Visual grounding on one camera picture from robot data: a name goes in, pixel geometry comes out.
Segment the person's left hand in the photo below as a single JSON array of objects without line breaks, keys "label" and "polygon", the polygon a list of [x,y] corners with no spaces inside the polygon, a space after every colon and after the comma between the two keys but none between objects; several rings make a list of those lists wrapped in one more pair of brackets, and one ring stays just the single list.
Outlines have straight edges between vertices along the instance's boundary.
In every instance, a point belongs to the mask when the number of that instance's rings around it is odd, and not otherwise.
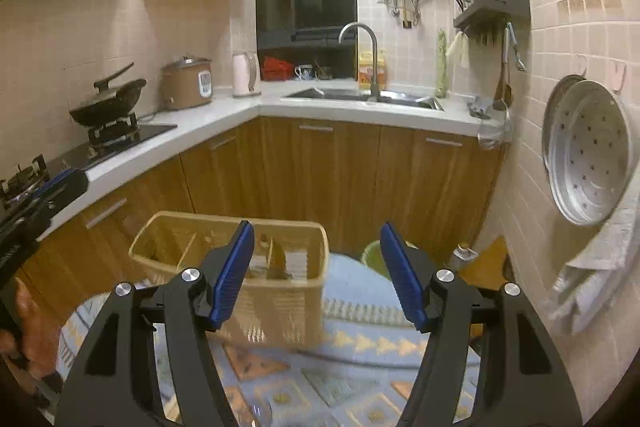
[{"label": "person's left hand", "polygon": [[[1,355],[15,379],[23,387],[27,387],[34,379],[41,379],[55,372],[58,330],[40,311],[24,282],[18,277],[15,277],[14,281],[15,306],[22,321],[22,339],[18,343],[10,332],[2,329]],[[27,369],[19,369],[10,361],[11,355],[20,352],[27,360]]]}]

